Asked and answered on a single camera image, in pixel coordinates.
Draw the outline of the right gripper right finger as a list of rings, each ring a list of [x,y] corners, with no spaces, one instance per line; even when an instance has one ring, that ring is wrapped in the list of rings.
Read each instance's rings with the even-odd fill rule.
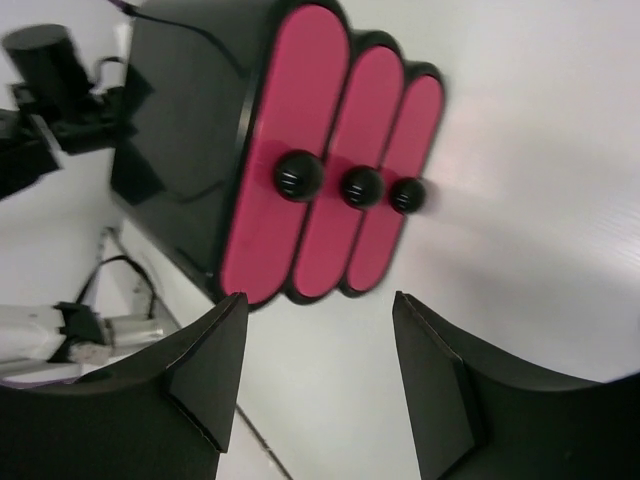
[[[392,316],[421,478],[638,478],[638,375],[543,368],[403,292]]]

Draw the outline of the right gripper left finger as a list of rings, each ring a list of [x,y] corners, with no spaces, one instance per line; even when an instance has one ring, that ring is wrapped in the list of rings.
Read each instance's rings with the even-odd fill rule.
[[[1,389],[4,479],[213,479],[229,448],[248,327],[233,294],[72,383]]]

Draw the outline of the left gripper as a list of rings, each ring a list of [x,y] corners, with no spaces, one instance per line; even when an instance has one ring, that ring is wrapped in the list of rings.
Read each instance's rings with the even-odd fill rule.
[[[69,155],[114,148],[135,132],[126,118],[153,93],[151,84],[129,63],[124,86],[91,95],[75,120],[57,119],[49,129],[60,149]],[[130,141],[121,142],[115,149],[110,185],[119,198],[132,206],[165,191],[160,177]]]

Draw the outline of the black drawer cabinet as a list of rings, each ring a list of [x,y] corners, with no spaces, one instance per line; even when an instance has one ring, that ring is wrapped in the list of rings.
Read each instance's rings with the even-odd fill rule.
[[[320,180],[312,185],[288,276],[279,294],[293,302],[292,273],[312,206],[326,180],[325,154],[346,82],[357,56],[385,45],[402,61],[400,100],[383,145],[379,172],[407,84],[420,72],[435,74],[428,62],[409,61],[396,40],[380,30],[355,30],[336,1],[148,1],[133,9],[128,64],[136,66],[154,89],[130,121],[130,142],[150,163],[165,191],[139,205],[129,205],[113,191],[126,215],[210,299],[232,293],[220,287],[220,271],[238,197],[249,142],[275,37],[285,16],[304,2],[327,6],[343,21],[349,63],[325,147]],[[341,281],[331,290],[340,290]]]

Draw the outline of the pink top drawer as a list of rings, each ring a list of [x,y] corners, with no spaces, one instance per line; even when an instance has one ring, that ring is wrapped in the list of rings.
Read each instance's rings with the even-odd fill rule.
[[[285,282],[349,63],[347,29],[304,2],[278,28],[220,271],[250,305]]]

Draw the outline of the pink drawer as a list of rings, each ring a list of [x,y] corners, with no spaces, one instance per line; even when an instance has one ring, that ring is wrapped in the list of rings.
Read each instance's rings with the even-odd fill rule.
[[[373,290],[386,275],[407,217],[422,208],[421,175],[444,112],[445,93],[433,73],[420,72],[407,84],[379,172],[381,203],[365,214],[341,291],[356,297]]]
[[[285,282],[349,63],[347,29],[304,2],[278,28],[220,271],[250,305]]]
[[[364,210],[382,195],[377,164],[403,90],[389,46],[364,49],[351,67],[325,154],[326,180],[305,224],[292,273],[293,297],[316,301],[340,282]]]

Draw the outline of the pink bottom drawer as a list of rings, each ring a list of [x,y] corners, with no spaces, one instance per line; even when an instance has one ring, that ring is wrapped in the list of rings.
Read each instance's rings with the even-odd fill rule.
[[[341,291],[356,297],[373,290],[386,275],[407,217],[422,208],[421,175],[444,112],[445,93],[433,73],[420,72],[407,84],[379,172],[381,203],[365,214]]]

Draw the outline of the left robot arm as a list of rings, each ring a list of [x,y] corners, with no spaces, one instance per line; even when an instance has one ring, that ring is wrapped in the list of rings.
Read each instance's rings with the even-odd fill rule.
[[[69,156],[133,150],[133,113],[152,88],[130,67],[123,85],[97,92],[67,27],[38,24],[2,36],[1,47],[21,80],[16,105],[1,112],[1,196],[8,198],[60,170],[55,148]]]

